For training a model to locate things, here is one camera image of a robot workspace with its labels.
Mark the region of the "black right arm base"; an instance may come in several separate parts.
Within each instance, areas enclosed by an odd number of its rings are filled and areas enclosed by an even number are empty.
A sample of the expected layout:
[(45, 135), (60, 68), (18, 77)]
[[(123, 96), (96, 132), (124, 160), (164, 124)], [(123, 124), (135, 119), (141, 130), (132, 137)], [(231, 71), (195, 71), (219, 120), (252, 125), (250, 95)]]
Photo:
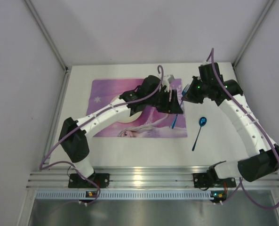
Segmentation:
[(193, 173), (193, 182), (195, 188), (205, 189), (205, 188), (235, 188), (236, 181), (235, 178), (226, 179), (212, 179), (207, 173)]

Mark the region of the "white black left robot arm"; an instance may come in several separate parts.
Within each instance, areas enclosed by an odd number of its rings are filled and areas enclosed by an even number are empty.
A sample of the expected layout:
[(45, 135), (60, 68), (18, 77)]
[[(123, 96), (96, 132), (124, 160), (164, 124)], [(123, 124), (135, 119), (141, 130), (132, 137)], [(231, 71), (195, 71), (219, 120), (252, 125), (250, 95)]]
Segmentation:
[(158, 78), (146, 77), (135, 89), (123, 92), (104, 108), (83, 118), (64, 120), (59, 144), (68, 155), (76, 170), (85, 178), (92, 178), (95, 171), (89, 160), (88, 140), (113, 123), (129, 118), (146, 107), (159, 113), (183, 114), (177, 91), (170, 88), (173, 75)]

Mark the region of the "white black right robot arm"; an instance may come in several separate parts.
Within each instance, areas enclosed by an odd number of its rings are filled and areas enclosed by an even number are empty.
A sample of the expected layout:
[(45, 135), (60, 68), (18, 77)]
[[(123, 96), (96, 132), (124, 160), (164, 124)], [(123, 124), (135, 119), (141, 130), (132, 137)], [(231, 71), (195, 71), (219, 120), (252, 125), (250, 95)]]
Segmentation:
[(201, 104), (205, 98), (214, 101), (229, 118), (239, 134), (248, 157), (243, 160), (222, 161), (211, 165), (208, 173), (214, 181), (244, 178), (253, 182), (279, 169), (273, 148), (279, 156), (279, 145), (257, 127), (243, 90), (235, 80), (224, 81), (218, 63), (199, 66), (200, 76), (194, 76), (183, 100)]

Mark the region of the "white round plate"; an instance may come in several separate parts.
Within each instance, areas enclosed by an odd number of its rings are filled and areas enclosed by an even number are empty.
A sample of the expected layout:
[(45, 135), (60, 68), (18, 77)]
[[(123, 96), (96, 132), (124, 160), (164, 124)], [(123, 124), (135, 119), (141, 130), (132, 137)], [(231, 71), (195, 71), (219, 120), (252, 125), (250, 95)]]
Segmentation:
[[(119, 98), (119, 95), (115, 96), (112, 101), (110, 102), (112, 105), (118, 104), (117, 99)], [(119, 123), (131, 123), (133, 121), (136, 121), (140, 116), (142, 115), (142, 111), (137, 112), (133, 114), (132, 116), (126, 117), (124, 119), (118, 120)]]

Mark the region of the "blue metallic spoon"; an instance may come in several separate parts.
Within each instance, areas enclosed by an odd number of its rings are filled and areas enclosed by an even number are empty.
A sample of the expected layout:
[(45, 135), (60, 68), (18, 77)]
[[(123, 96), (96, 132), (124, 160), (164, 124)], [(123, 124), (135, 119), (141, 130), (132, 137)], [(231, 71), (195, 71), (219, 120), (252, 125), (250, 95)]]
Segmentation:
[(197, 141), (198, 141), (198, 138), (199, 138), (199, 135), (200, 135), (200, 131), (201, 131), (202, 127), (206, 125), (206, 123), (207, 123), (207, 118), (206, 118), (206, 117), (201, 117), (201, 118), (199, 119), (199, 130), (198, 130), (198, 133), (197, 133), (195, 142), (194, 142), (194, 144), (193, 144), (193, 147), (192, 147), (192, 149), (191, 149), (192, 151), (195, 150), (196, 144), (197, 144)]

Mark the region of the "blue metallic fork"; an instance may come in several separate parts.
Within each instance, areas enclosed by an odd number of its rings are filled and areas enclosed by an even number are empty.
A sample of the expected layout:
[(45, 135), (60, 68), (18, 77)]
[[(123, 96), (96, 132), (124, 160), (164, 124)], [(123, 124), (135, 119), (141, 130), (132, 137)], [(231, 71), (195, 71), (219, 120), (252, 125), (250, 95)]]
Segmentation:
[[(187, 93), (189, 87), (190, 87), (190, 84), (187, 84), (187, 85), (184, 87), (184, 89), (183, 89), (183, 91), (182, 91), (182, 97)], [(175, 128), (175, 124), (176, 124), (177, 118), (178, 118), (178, 115), (175, 116), (174, 121), (173, 121), (173, 123), (172, 123), (171, 129), (174, 129), (174, 128)]]

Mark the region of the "purple princess cloth placemat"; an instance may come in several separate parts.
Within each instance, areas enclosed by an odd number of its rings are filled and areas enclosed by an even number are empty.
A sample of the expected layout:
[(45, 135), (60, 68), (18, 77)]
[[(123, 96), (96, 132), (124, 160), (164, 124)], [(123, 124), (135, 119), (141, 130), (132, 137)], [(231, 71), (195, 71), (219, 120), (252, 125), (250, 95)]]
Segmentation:
[[(107, 106), (112, 99), (124, 91), (141, 85), (143, 79), (105, 79), (92, 82), (87, 114)], [(145, 138), (185, 138), (187, 137), (185, 115), (177, 118), (175, 128), (171, 129), (175, 114), (159, 113), (147, 106), (142, 115), (131, 123), (115, 122), (98, 132), (96, 137), (145, 137)]]

